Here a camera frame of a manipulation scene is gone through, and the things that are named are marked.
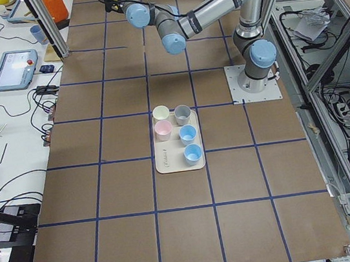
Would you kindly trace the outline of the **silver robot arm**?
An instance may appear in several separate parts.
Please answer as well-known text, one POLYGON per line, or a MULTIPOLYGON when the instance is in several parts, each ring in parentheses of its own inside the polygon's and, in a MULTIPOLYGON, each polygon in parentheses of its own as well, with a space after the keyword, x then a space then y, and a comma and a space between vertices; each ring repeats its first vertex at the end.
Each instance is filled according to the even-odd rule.
POLYGON ((169 54, 180 54, 186 42, 203 32, 233 10, 240 18, 233 33, 245 66, 238 77, 238 86, 247 93, 258 94, 269 81, 268 74, 276 63, 276 47, 262 37, 276 0, 205 0, 186 14, 179 14, 170 5, 140 0, 103 0, 106 12, 124 14, 135 28, 154 26, 169 54))

